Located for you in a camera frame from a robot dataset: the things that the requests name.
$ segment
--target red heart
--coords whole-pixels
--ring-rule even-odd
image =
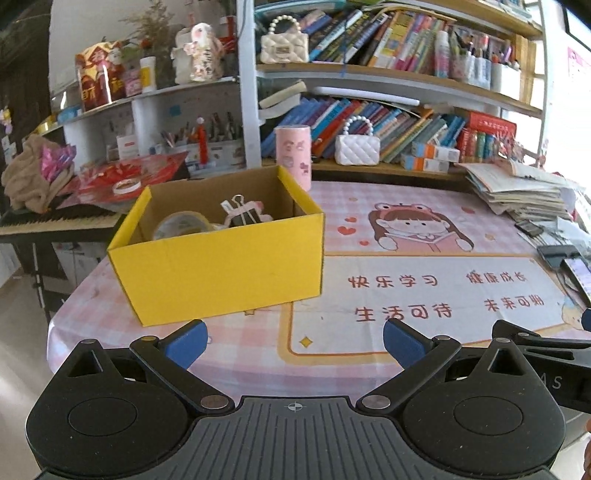
[[[347,228],[345,226],[340,226],[337,228],[337,231],[341,235],[353,235],[357,230],[355,228]]]

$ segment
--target cartoon girl illustration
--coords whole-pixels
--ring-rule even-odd
[[[441,213],[421,204],[378,203],[369,213],[374,238],[386,250],[469,252],[474,243]]]

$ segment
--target wall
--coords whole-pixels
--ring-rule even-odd
[[[174,14],[172,24],[187,22],[186,0],[164,0]],[[76,80],[74,56],[98,43],[123,40],[133,27],[120,20],[146,10],[148,0],[54,0],[49,40],[49,87],[57,92]],[[217,27],[221,9],[216,0],[194,0],[197,23]]]
[[[554,0],[542,0],[547,9],[545,23],[547,44],[551,55],[550,68],[554,77],[553,102],[547,118],[548,152],[545,169],[559,171],[591,188],[589,112],[591,90],[583,88],[569,77],[568,48],[591,64],[591,52],[569,36],[564,29],[560,5]]]

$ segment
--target pen holder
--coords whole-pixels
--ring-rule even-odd
[[[521,71],[502,63],[494,63],[491,68],[491,90],[519,100]]]
[[[490,60],[475,57],[469,53],[468,55],[452,58],[450,76],[458,82],[490,90],[491,66]]]

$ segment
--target pink cylindrical container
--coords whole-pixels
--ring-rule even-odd
[[[310,127],[291,125],[275,129],[277,165],[293,175],[305,191],[312,187],[312,142]]]

